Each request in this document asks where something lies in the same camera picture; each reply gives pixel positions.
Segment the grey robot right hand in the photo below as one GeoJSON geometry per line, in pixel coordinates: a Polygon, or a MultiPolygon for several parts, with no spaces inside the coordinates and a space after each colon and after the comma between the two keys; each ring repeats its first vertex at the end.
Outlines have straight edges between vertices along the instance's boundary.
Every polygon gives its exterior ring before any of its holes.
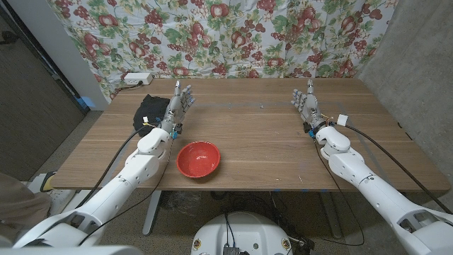
{"type": "Polygon", "coordinates": [[[294,105],[301,115],[305,133],[312,132],[315,135],[320,129],[326,126],[327,122],[318,106],[317,98],[314,95],[314,84],[311,79],[307,82],[306,93],[294,89],[292,96],[291,104],[294,105]]]}

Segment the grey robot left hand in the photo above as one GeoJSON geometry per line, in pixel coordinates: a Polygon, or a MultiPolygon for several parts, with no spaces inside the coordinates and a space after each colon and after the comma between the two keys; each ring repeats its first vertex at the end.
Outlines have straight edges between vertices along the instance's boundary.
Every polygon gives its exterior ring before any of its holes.
{"type": "Polygon", "coordinates": [[[192,86],[188,85],[182,89],[180,81],[176,81],[174,95],[167,106],[164,119],[161,121],[161,129],[171,133],[177,125],[183,122],[186,112],[195,102],[191,88],[192,86]]]}

